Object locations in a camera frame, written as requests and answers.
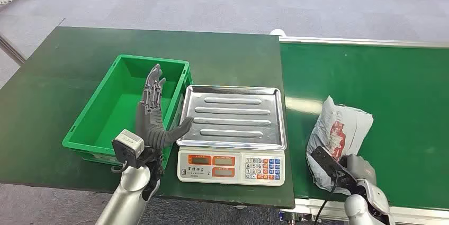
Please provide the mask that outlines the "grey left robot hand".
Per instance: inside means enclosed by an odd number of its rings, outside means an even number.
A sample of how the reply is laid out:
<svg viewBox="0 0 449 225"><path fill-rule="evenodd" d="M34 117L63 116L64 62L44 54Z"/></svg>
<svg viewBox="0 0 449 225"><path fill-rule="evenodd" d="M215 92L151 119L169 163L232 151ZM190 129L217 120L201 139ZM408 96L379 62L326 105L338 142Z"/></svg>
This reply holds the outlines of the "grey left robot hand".
<svg viewBox="0 0 449 225"><path fill-rule="evenodd" d="M179 126L165 130L162 119L161 95L165 78L160 64L155 64L148 74L136 107L135 133L144 140L145 146L163 149L187 134L193 118L187 117Z"/></svg>

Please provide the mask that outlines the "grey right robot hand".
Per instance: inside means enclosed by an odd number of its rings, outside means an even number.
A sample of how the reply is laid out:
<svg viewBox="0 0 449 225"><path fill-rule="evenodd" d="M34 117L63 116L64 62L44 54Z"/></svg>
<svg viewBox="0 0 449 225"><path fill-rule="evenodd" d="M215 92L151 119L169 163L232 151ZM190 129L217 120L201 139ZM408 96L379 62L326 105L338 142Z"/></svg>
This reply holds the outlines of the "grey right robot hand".
<svg viewBox="0 0 449 225"><path fill-rule="evenodd" d="M362 156L355 154L343 156L340 164L355 179L356 185L361 185L362 182L365 182L369 185L377 186L375 169Z"/></svg>

